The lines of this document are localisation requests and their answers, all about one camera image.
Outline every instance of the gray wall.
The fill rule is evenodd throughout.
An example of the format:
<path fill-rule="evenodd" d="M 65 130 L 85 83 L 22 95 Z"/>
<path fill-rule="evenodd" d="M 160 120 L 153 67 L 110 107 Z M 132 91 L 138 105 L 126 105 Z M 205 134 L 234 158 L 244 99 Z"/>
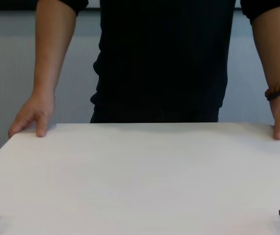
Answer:
<path fill-rule="evenodd" d="M 85 12 L 78 18 L 56 94 L 55 123 L 86 123 L 97 76 L 100 18 Z M 34 13 L 0 12 L 0 147 L 7 130 L 32 90 L 34 67 Z M 272 123 L 261 63 L 254 48 L 251 26 L 235 13 L 229 57 L 229 85 L 220 121 Z"/>

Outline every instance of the man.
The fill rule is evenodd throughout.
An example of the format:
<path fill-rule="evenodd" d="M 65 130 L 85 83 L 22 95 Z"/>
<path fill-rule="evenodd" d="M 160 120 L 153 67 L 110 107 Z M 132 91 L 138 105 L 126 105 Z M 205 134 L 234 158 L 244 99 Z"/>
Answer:
<path fill-rule="evenodd" d="M 40 0 L 34 89 L 9 137 L 47 133 L 54 91 L 87 0 Z M 270 88 L 280 86 L 280 0 L 242 0 Z M 101 0 L 101 53 L 92 123 L 217 122 L 227 85 L 235 0 Z M 280 95 L 271 101 L 280 140 Z"/>

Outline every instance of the white tabletop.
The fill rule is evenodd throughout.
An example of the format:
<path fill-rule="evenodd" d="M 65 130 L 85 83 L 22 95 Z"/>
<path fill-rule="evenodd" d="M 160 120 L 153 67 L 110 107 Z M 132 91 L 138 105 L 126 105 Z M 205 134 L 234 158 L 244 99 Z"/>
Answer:
<path fill-rule="evenodd" d="M 280 141 L 252 124 L 65 124 L 0 150 L 0 235 L 280 235 Z"/>

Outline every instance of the t-shirt sleeve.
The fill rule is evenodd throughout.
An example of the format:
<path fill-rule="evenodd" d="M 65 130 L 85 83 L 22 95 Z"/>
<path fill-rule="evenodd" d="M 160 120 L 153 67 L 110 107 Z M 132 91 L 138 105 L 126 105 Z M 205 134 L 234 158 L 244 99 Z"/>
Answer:
<path fill-rule="evenodd" d="M 59 0 L 64 4 L 70 6 L 76 14 L 78 14 L 81 10 L 85 9 L 89 4 L 88 0 Z"/>
<path fill-rule="evenodd" d="M 252 24 L 253 20 L 264 12 L 280 7 L 280 0 L 241 0 L 241 6 L 243 14 Z"/>

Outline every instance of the forearm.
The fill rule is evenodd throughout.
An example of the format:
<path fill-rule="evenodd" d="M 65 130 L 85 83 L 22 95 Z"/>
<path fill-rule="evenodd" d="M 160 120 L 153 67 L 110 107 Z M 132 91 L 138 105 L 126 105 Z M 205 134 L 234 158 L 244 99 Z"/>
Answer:
<path fill-rule="evenodd" d="M 58 0 L 40 0 L 36 11 L 34 91 L 53 92 L 76 24 L 75 12 Z"/>
<path fill-rule="evenodd" d="M 253 34 L 269 87 L 280 85 L 280 7 L 257 17 Z"/>

